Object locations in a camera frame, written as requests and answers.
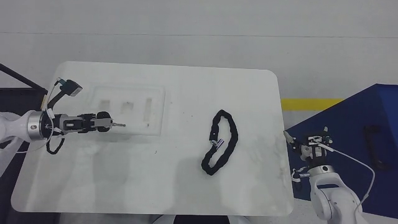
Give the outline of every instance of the white table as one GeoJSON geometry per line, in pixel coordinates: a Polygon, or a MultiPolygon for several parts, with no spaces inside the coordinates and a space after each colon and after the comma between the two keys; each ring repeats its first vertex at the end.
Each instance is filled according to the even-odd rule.
{"type": "MultiPolygon", "coordinates": [[[[100,108],[93,103],[93,95],[106,96],[95,93],[99,85],[122,91],[155,88],[155,98],[164,96],[163,112],[154,110],[161,116],[161,127],[150,135],[120,134],[126,131],[121,128],[72,133],[57,155],[45,149],[28,153],[12,195],[16,210],[268,216],[292,211],[279,89],[272,72],[66,62],[54,81],[56,77],[83,87],[76,97],[66,96],[55,105],[54,112],[70,116],[100,108]],[[210,149],[211,121],[220,109],[232,114],[239,141],[228,163],[209,176],[200,163],[210,149]]],[[[110,93],[112,102],[117,101],[114,95],[130,100],[130,94],[110,93]]],[[[126,120],[118,106],[111,106],[109,113],[115,122],[126,120]]],[[[219,138],[229,141],[225,119],[219,138]]]]}

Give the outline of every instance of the robotic arm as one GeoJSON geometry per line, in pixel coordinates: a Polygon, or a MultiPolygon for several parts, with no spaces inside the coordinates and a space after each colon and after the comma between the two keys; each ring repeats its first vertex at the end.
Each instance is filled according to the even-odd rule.
{"type": "Polygon", "coordinates": [[[333,141],[327,128],[318,134],[307,136],[304,142],[299,142],[286,131],[284,134],[293,151],[308,163],[308,172],[300,176],[310,178],[311,202],[318,217],[328,224],[366,224],[367,221],[362,216],[362,202],[344,184],[333,167],[326,163],[326,150],[334,151],[329,148],[333,141]]]}
{"type": "MultiPolygon", "coordinates": [[[[78,116],[53,114],[52,108],[59,99],[64,95],[76,96],[83,89],[76,82],[65,81],[61,78],[58,78],[54,87],[59,83],[61,84],[61,92],[50,102],[46,101],[43,111],[32,110],[23,116],[14,113],[0,113],[0,144],[11,141],[3,150],[0,149],[0,176],[8,167],[14,154],[18,153],[17,151],[23,141],[29,143],[46,141],[46,145],[48,145],[52,136],[64,136],[68,133],[88,133],[90,131],[105,133],[113,126],[126,126],[125,124],[114,123],[109,113],[105,111],[78,116]]],[[[49,151],[49,153],[56,154],[60,146],[54,152],[49,151]]]]}

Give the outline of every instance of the gray floor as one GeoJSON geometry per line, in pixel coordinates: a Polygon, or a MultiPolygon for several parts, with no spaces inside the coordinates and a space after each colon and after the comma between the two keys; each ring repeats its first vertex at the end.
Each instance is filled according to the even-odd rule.
{"type": "MultiPolygon", "coordinates": [[[[67,60],[261,68],[283,98],[345,98],[398,83],[397,15],[396,0],[0,0],[0,61],[44,86],[67,60]]],[[[0,86],[18,85],[0,75],[0,86]]],[[[313,114],[285,112],[285,126],[313,114]]],[[[303,201],[289,217],[252,220],[321,223],[303,201]]],[[[68,213],[62,223],[147,216],[68,213]]]]}

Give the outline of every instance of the yellow floor stripe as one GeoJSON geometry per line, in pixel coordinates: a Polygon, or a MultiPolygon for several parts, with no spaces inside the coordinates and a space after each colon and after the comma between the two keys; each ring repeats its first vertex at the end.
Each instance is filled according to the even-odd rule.
{"type": "Polygon", "coordinates": [[[344,99],[281,99],[283,111],[323,111],[344,99]]]}

